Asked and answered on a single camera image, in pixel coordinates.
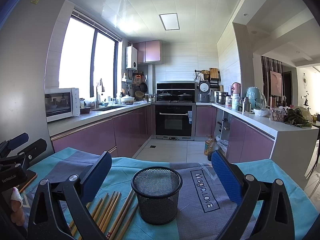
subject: kitchen sink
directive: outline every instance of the kitchen sink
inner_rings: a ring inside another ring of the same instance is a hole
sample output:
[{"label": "kitchen sink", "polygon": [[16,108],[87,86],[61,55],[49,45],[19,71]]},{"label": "kitchen sink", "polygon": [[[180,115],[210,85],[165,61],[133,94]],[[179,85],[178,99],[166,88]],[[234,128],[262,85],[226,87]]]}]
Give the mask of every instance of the kitchen sink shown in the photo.
[{"label": "kitchen sink", "polygon": [[101,111],[108,111],[108,110],[112,110],[112,109],[116,109],[116,108],[121,108],[121,107],[124,107],[126,105],[121,105],[121,106],[106,106],[104,108],[99,108],[99,109],[95,109],[95,110],[92,110],[92,111],[97,111],[97,112],[101,112]]}]

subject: smartphone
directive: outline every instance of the smartphone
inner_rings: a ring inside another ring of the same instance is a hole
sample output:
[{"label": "smartphone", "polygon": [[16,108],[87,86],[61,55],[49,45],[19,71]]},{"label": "smartphone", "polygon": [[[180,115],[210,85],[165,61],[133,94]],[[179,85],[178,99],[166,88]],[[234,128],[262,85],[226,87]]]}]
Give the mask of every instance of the smartphone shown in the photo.
[{"label": "smartphone", "polygon": [[28,187],[29,184],[38,176],[38,174],[36,174],[34,171],[31,171],[31,170],[27,170],[26,173],[27,173],[28,180],[19,185],[18,187],[19,193],[24,191],[24,189]]}]

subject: white countertop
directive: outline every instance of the white countertop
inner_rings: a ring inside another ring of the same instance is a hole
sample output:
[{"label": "white countertop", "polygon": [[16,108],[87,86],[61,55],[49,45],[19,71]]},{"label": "white countertop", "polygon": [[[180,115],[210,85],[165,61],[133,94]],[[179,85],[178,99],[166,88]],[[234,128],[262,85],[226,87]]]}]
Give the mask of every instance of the white countertop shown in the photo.
[{"label": "white countertop", "polygon": [[260,130],[264,131],[265,133],[273,136],[276,138],[278,132],[285,132],[285,131],[303,131],[303,130],[310,130],[310,129],[318,129],[314,126],[312,127],[297,127],[294,125],[288,125],[282,122],[275,122],[271,121],[269,117],[261,117],[256,116],[255,114],[250,114],[248,112],[242,113],[240,111],[236,111],[231,107],[226,107],[225,105],[220,105],[217,103],[196,103],[197,106],[215,106],[223,111],[226,111],[229,114],[234,115],[235,117],[251,124],[254,127],[259,128]]},{"label": "white countertop", "polygon": [[105,118],[110,118],[117,114],[122,114],[134,109],[150,105],[151,102],[140,101],[134,102],[133,105],[126,105],[120,108],[111,109],[108,111],[91,111],[89,114],[80,114],[73,117],[53,121],[48,123],[49,135],[54,136],[56,134],[83,126],[92,122],[96,122]]}]

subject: blue and gray tablecloth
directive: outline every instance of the blue and gray tablecloth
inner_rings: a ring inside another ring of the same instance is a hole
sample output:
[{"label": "blue and gray tablecloth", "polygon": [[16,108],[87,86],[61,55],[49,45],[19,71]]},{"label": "blue and gray tablecloth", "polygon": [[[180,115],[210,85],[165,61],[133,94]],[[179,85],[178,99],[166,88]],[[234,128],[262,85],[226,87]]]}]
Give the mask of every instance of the blue and gray tablecloth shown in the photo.
[{"label": "blue and gray tablecloth", "polygon": [[[28,214],[36,192],[36,187],[41,179],[47,178],[50,182],[64,181],[71,174],[80,174],[87,165],[94,164],[98,158],[98,155],[66,148],[30,167],[31,170],[38,174],[38,177],[22,193],[26,220],[28,220]],[[260,181],[273,182],[277,178],[284,181],[293,212],[295,238],[297,240],[302,239],[318,216],[318,212],[303,190],[272,160],[238,163],[237,165],[244,174],[252,174]],[[131,190],[130,182],[132,176],[140,169],[150,166],[170,167],[181,174],[183,186],[179,193],[178,215],[172,222],[166,225],[154,226],[145,223],[137,212],[123,239],[215,239],[234,212],[236,204],[229,200],[214,169],[208,164],[160,163],[124,157],[113,158],[112,168],[101,185],[89,211],[92,211],[98,200],[103,198],[107,192],[111,195],[113,191],[120,191],[122,195],[114,215],[111,218],[109,224],[109,226],[111,226]],[[262,202],[259,201],[247,230],[242,237],[243,239],[250,236],[259,215],[261,205]],[[64,202],[62,202],[62,207],[66,220],[70,223],[72,218]]]}]

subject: pink painting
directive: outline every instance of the pink painting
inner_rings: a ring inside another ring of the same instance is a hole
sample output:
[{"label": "pink painting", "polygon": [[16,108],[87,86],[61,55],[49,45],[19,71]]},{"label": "pink painting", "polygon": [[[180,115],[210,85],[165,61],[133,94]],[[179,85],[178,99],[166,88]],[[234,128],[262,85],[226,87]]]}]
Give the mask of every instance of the pink painting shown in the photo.
[{"label": "pink painting", "polygon": [[271,80],[271,95],[273,96],[282,96],[282,78],[281,74],[270,71],[270,80]]}]

